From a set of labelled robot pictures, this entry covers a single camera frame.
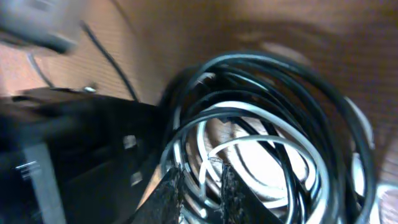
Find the power cord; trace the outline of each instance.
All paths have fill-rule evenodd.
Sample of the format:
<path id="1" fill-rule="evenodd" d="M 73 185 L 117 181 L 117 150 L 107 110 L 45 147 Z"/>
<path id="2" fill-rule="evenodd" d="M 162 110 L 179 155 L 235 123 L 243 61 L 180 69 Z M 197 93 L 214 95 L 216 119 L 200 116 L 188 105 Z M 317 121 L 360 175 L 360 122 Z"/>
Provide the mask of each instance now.
<path id="1" fill-rule="evenodd" d="M 278 80 L 282 86 L 265 82 L 256 76 L 259 73 Z M 345 163 L 351 161 L 346 158 L 352 156 L 349 155 L 351 149 L 345 149 L 348 155 L 343 155 L 343 146 L 336 140 L 339 130 L 332 128 L 332 121 L 302 82 L 318 88 L 346 121 L 364 167 L 366 187 L 363 198 L 354 191 L 350 164 Z M 281 87 L 293 93 L 301 104 L 293 103 L 282 94 Z M 186 197 L 195 199 L 194 206 L 188 203 L 186 209 L 196 214 L 198 220 L 221 222 L 218 194 L 207 196 L 212 192 L 206 187 L 207 171 L 213 182 L 219 183 L 220 180 L 210 162 L 212 156 L 227 145 L 262 141 L 260 145 L 285 174 L 287 198 L 277 202 L 279 207 L 287 207 L 286 214 L 279 217 L 281 220 L 285 223 L 316 224 L 367 222 L 376 189 L 368 140 L 347 98 L 315 72 L 270 54 L 232 52 L 177 75 L 166 88 L 159 105 L 171 111 L 160 161 L 162 173 L 166 173 L 170 164 L 183 169 Z M 268 134 L 259 135 L 259 131 L 242 117 L 258 119 Z M 249 136 L 224 142 L 213 151 L 207 149 L 204 135 L 206 122 L 210 119 L 231 122 L 243 128 Z M 192 167 L 187 152 L 188 138 L 192 136 L 188 133 L 194 127 L 197 127 L 197 148 L 202 161 L 199 175 L 192 171 L 198 168 Z M 282 140 L 284 138 L 279 136 L 277 129 L 283 130 L 300 145 Z M 268 143 L 270 140 L 277 143 L 272 146 Z M 293 146 L 304 159 L 309 169 L 305 180 L 298 180 L 292 171 L 284 146 Z M 268 207 L 271 211 L 279 208 L 271 207 L 267 201 L 263 204 L 264 209 Z"/>

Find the brown surface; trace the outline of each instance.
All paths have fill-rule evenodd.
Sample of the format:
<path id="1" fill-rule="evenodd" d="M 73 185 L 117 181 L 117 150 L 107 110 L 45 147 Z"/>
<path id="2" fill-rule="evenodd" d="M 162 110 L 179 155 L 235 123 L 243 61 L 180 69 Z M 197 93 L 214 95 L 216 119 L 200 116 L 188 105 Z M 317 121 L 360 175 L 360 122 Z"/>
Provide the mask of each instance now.
<path id="1" fill-rule="evenodd" d="M 368 116 L 382 180 L 398 183 L 398 2 L 120 0 L 132 34 L 108 0 L 95 0 L 86 21 L 129 74 L 140 98 L 156 103 L 178 70 L 225 50 L 260 49 L 310 64 Z M 41 86 L 25 55 L 0 46 L 8 93 Z M 69 56 L 44 58 L 57 86 L 90 82 L 102 94 L 128 98 L 114 70 L 82 35 Z"/>

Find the cable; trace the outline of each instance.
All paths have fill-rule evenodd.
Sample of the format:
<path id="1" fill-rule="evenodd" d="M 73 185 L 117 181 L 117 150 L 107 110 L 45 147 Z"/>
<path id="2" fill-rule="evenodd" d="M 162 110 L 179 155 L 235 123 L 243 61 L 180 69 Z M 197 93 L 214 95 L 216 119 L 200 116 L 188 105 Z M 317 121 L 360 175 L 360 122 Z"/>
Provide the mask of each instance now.
<path id="1" fill-rule="evenodd" d="M 258 73 L 278 80 L 281 85 L 274 86 L 265 82 L 256 76 Z M 318 88 L 346 121 L 365 170 L 366 190 L 363 198 L 357 198 L 351 173 L 345 164 L 351 159 L 344 156 L 352 155 L 342 153 L 343 149 L 335 136 L 338 130 L 332 128 L 330 119 L 302 82 Z M 300 104 L 292 103 L 290 98 L 279 91 L 281 87 L 290 91 Z M 240 108 L 241 111 L 234 111 L 234 116 L 208 116 L 217 112 L 214 105 L 221 105 L 226 110 Z M 363 223 L 369 216 L 376 181 L 363 127 L 346 98 L 313 71 L 271 54 L 224 54 L 190 68 L 189 72 L 183 71 L 167 87 L 160 106 L 171 110 L 169 127 L 165 133 L 165 151 L 161 160 L 162 172 L 165 172 L 164 164 L 167 160 L 181 168 L 186 167 L 184 175 L 188 193 L 208 213 L 217 209 L 214 204 L 217 200 L 213 200 L 217 199 L 217 191 L 215 195 L 209 195 L 212 199 L 203 200 L 197 197 L 200 194 L 198 184 L 201 183 L 203 191 L 206 179 L 193 173 L 190 168 L 192 164 L 188 162 L 186 152 L 187 138 L 191 138 L 188 132 L 198 125 L 196 144 L 203 164 L 208 161 L 207 148 L 204 145 L 206 122 L 213 118 L 222 122 L 230 121 L 243 128 L 249 134 L 247 138 L 258 136 L 258 131 L 241 119 L 248 116 L 259 119 L 270 135 L 262 137 L 277 137 L 276 128 L 279 128 L 299 142 L 304 151 L 311 152 L 310 157 L 303 156 L 304 162 L 313 167 L 309 176 L 303 180 L 304 187 L 291 169 L 283 145 L 271 146 L 267 142 L 260 142 L 285 174 L 287 198 L 275 202 L 279 203 L 277 206 L 283 206 L 281 202 L 288 205 L 287 213 L 280 217 L 286 223 L 347 223 L 353 220 Z M 173 157 L 169 157 L 171 150 L 174 151 Z M 218 180 L 219 177 L 211 171 L 212 166 L 208 168 L 210 177 Z M 362 199 L 363 206 L 358 209 L 357 204 Z"/>
<path id="2" fill-rule="evenodd" d="M 118 75 L 124 82 L 127 90 L 129 91 L 132 99 L 137 102 L 140 102 L 139 98 L 137 97 L 136 92 L 134 91 L 134 88 L 130 84 L 129 79 L 127 78 L 126 74 L 124 74 L 124 72 L 122 71 L 122 69 L 120 68 L 118 63 L 116 63 L 116 61 L 112 57 L 112 55 L 102 46 L 102 44 L 99 42 L 98 38 L 94 35 L 94 33 L 90 29 L 90 27 L 84 21 L 81 21 L 80 26 L 83 29 L 83 31 L 87 34 L 87 36 L 91 39 L 91 41 L 95 44 L 97 49 L 104 55 L 104 57 L 108 60 L 108 62 L 112 65 L 112 67 L 118 73 Z"/>
<path id="3" fill-rule="evenodd" d="M 44 75 L 43 71 L 40 69 L 39 65 L 36 62 L 36 59 L 32 53 L 27 54 L 27 59 L 30 63 L 30 66 L 36 71 L 39 77 L 50 87 L 54 88 L 54 84 Z"/>
<path id="4" fill-rule="evenodd" d="M 317 151 L 317 149 L 308 141 L 308 139 L 305 138 L 295 128 L 291 127 L 291 125 L 289 125 L 282 119 L 278 118 L 277 116 L 275 116 L 261 108 L 258 108 L 257 106 L 250 105 L 250 104 L 243 103 L 243 102 L 238 102 L 238 101 L 225 101 L 222 103 L 215 104 L 213 106 L 214 107 L 223 107 L 223 108 L 239 108 L 242 110 L 248 110 L 248 111 L 274 123 L 276 126 L 280 127 L 281 129 L 283 129 L 284 131 L 289 133 L 291 136 L 293 136 L 301 145 L 304 146 L 305 150 L 308 150 L 309 155 L 305 154 L 306 151 L 305 152 L 301 152 L 299 150 L 297 150 L 297 151 L 304 158 L 306 158 L 306 161 L 310 162 L 310 161 L 314 160 L 314 162 L 316 163 L 318 172 L 320 173 L 320 177 L 322 179 L 322 183 L 321 183 L 322 194 L 320 196 L 320 200 L 319 200 L 318 205 L 316 206 L 316 209 L 314 209 L 313 213 L 310 215 L 307 223 L 320 223 L 325 214 L 325 210 L 326 210 L 326 207 L 329 202 L 329 193 L 330 193 L 329 177 L 328 177 L 329 174 L 328 174 L 328 170 L 326 168 L 326 165 L 325 165 L 321 155 L 319 155 L 319 152 Z M 315 165 L 311 164 L 310 167 L 311 167 L 310 171 L 312 170 L 312 173 L 310 173 L 310 175 L 308 177 L 308 182 L 310 183 L 308 188 L 310 188 L 313 185 L 313 183 L 315 182 Z"/>

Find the electronic device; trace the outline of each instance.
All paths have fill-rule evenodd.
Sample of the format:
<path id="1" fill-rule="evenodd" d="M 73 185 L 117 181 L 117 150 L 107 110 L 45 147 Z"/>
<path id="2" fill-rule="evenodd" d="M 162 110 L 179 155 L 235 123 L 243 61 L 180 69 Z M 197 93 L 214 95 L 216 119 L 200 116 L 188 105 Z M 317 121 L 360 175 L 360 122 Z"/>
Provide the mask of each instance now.
<path id="1" fill-rule="evenodd" d="M 67 89 L 0 101 L 0 223 L 123 223 L 159 163 L 160 108 Z"/>
<path id="2" fill-rule="evenodd" d="M 85 0 L 1 0 L 0 41 L 65 53 L 77 46 Z"/>

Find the cable bundle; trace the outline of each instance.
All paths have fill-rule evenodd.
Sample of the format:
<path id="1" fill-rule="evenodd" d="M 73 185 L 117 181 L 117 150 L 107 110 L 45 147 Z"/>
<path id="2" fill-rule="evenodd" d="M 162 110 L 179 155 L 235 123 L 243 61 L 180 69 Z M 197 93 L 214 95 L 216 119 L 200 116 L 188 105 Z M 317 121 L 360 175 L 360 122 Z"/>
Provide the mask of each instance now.
<path id="1" fill-rule="evenodd" d="M 281 83 L 300 104 L 282 94 L 279 86 L 253 75 L 259 73 Z M 364 169 L 364 197 L 355 192 L 350 164 L 346 164 L 351 161 L 352 154 L 348 153 L 350 158 L 347 153 L 343 155 L 343 151 L 351 151 L 343 149 L 336 140 L 338 130 L 331 127 L 330 119 L 303 81 L 318 88 L 346 121 L 351 132 L 348 138 L 354 140 Z M 160 106 L 170 110 L 161 158 L 162 172 L 166 173 L 170 162 L 184 169 L 185 198 L 191 208 L 196 208 L 187 208 L 187 213 L 197 219 L 210 223 L 220 220 L 219 195 L 209 196 L 206 190 L 207 173 L 220 186 L 220 177 L 211 158 L 229 146 L 257 141 L 281 166 L 285 176 L 287 211 L 280 217 L 283 222 L 365 223 L 368 220 L 376 180 L 363 126 L 347 98 L 313 71 L 269 54 L 221 55 L 178 75 L 167 87 Z M 258 119 L 267 134 L 259 134 L 242 118 Z M 205 126 L 211 119 L 232 122 L 248 136 L 224 142 L 207 153 Z M 198 175 L 192 172 L 187 158 L 187 141 L 192 136 L 189 133 L 195 128 L 202 159 Z M 287 146 L 295 149 L 305 161 L 308 167 L 305 180 L 300 180 L 293 172 Z"/>

